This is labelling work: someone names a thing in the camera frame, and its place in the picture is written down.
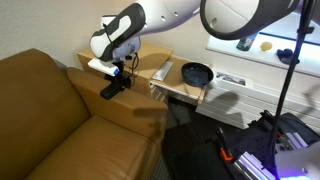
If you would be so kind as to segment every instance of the black frying pan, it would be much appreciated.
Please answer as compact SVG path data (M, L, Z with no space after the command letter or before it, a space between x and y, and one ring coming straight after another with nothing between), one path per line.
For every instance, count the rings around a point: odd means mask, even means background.
M213 79L213 72L208 66L195 62L184 64L181 73L184 82L194 87L203 87Z

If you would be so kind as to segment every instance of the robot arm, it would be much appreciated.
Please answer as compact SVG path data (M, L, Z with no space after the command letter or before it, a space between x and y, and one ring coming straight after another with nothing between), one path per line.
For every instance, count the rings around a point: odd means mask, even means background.
M137 0L107 20L93 34L90 46L102 61L124 59L139 50L139 36L175 28L198 13L212 36L240 39L288 15L298 3L299 0Z

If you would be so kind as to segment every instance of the brown leather couch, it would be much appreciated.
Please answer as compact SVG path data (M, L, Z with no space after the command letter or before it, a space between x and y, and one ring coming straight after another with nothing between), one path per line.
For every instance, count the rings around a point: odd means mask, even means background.
M61 71L31 49L0 61L0 179L150 179L167 106L108 81Z

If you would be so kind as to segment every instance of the black pole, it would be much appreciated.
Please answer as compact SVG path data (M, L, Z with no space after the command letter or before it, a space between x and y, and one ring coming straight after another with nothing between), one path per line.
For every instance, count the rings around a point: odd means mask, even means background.
M277 167L276 167L276 163L275 163L275 142L276 142L276 135L278 132L278 125L279 125L279 118L281 115L281 110L283 107L283 103L289 88L289 84L291 82L291 78L294 72L294 69L296 67L296 64L298 62L298 58L300 55L300 51L301 51L301 47L302 44L304 42L304 39L306 37L307 34L310 34L313 32L312 27L309 27L310 21L312 19L312 15L313 15L313 11L314 11L314 7L315 7L315 3L317 0L304 0L303 1L303 8L301 11L301 16L300 16L300 24L299 24L299 29L297 31L298 35L297 35L297 40L296 40L296 47L293 53L293 57L292 57L292 61L290 63L288 72L287 72L287 76L286 79L284 81L284 85L282 87L282 91L280 94L280 98L278 101L278 106L277 106L277 111L276 111L276 115L274 117L274 124L273 124L273 128L271 131L271 135L269 138L269 142L268 142L268 147L269 147L269 157L270 159L270 163L269 165L271 165L271 167L269 167L269 170L276 176L278 177L278 173L277 173Z

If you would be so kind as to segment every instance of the white wall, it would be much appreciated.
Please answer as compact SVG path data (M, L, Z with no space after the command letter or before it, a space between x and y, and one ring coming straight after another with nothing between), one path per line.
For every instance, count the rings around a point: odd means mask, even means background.
M128 0L0 1L0 59L29 48L68 66L80 67L76 52L88 47L101 15L117 14Z
M47 52L68 66L80 67L76 52L88 47L100 17L118 14L133 0L0 1L0 59L29 48ZM174 49L174 55L211 63L235 75L280 90L286 71L205 49L209 34L199 16L176 29L142 39ZM319 79L295 74L290 93L320 100Z

